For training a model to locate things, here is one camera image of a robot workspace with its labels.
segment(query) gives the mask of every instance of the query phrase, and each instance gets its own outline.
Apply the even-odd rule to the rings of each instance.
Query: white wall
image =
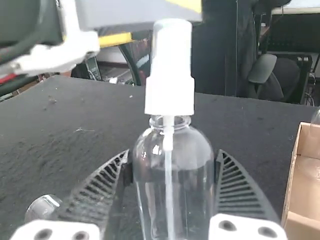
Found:
[[[117,46],[110,46],[102,48],[96,59],[101,62],[121,63],[126,64],[126,59],[122,55],[120,49]]]

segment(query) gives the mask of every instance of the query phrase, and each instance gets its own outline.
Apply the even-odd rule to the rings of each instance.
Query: black chair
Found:
[[[192,37],[196,92],[286,102],[299,80],[299,67],[271,55],[257,59],[254,10],[271,12],[289,1],[204,0],[204,21]]]

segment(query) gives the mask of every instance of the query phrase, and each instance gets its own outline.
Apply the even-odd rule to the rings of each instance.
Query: clear glass bottle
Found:
[[[214,154],[206,137],[190,123],[189,116],[174,117],[174,238],[206,240],[214,205]],[[163,117],[151,116],[149,124],[133,150],[133,176],[144,240],[167,240]]]

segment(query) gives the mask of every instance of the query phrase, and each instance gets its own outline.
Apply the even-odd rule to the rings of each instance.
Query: black table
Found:
[[[233,155],[279,216],[299,122],[313,107],[195,95],[192,123],[217,152]],[[60,198],[148,127],[144,88],[54,76],[0,103],[0,233],[9,239],[28,205]],[[120,239],[141,239],[133,187],[125,192]]]

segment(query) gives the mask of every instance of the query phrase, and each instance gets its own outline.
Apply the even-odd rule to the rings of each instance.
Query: white spray nozzle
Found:
[[[145,87],[146,114],[194,114],[191,36],[192,25],[187,20],[164,19],[154,24],[151,71]]]

